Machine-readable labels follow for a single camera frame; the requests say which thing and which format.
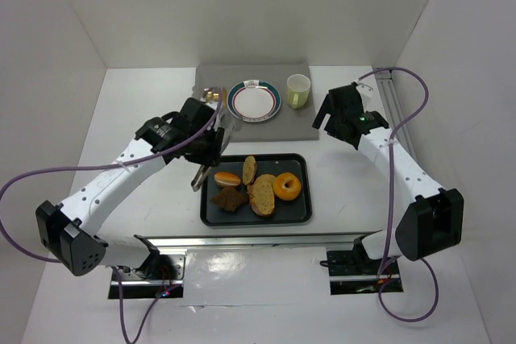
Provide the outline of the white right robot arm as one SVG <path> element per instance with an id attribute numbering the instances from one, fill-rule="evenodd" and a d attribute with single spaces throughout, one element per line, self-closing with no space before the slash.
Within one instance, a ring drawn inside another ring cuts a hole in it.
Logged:
<path id="1" fill-rule="evenodd" d="M 352 145 L 366 156 L 389 182 L 388 225 L 356 238 L 352 262 L 403 256 L 417 261 L 458 245 L 462 239 L 464 198 L 445 189 L 392 138 L 388 122 L 364 108 L 357 85 L 331 89 L 313 122 L 329 136 Z"/>

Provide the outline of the small seeded bread slice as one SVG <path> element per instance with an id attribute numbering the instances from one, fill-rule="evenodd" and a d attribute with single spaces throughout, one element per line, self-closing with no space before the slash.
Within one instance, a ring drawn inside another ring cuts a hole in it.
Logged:
<path id="1" fill-rule="evenodd" d="M 243 162 L 242 182 L 245 185 L 250 185 L 254 182 L 257 171 L 257 163 L 255 156 L 249 155 Z"/>

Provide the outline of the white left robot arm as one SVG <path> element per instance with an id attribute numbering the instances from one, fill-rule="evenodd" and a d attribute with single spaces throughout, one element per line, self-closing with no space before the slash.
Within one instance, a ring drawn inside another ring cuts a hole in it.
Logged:
<path id="1" fill-rule="evenodd" d="M 119 157 L 80 191 L 57 205 L 45 201 L 36 209 L 41 242 L 75 276 L 103 265 L 135 269 L 148 278 L 170 267 L 171 260 L 141 235 L 108 241 L 98 233 L 134 190 L 174 159 L 198 165 L 190 184 L 198 191 L 218 166 L 233 127 L 224 102 L 211 107 L 193 97 L 181 110 L 147 120 Z"/>

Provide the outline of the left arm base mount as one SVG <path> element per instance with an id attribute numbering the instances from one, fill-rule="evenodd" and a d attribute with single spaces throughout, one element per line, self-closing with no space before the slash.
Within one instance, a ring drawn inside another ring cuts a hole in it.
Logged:
<path id="1" fill-rule="evenodd" d="M 185 247 L 160 248 L 160 261 L 152 274 L 117 267 L 124 300 L 180 299 L 184 295 Z"/>

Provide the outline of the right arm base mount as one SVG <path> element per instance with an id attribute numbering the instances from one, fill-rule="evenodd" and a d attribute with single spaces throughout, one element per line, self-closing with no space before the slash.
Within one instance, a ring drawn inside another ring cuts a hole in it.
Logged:
<path id="1" fill-rule="evenodd" d="M 328 251 L 327 257 L 319 262 L 328 270 L 332 296 L 373 294 L 381 287 L 384 292 L 403 292 L 397 263 L 392 263 L 378 276 L 380 264 L 380 259 L 367 256 L 360 238 L 353 241 L 351 249 Z"/>

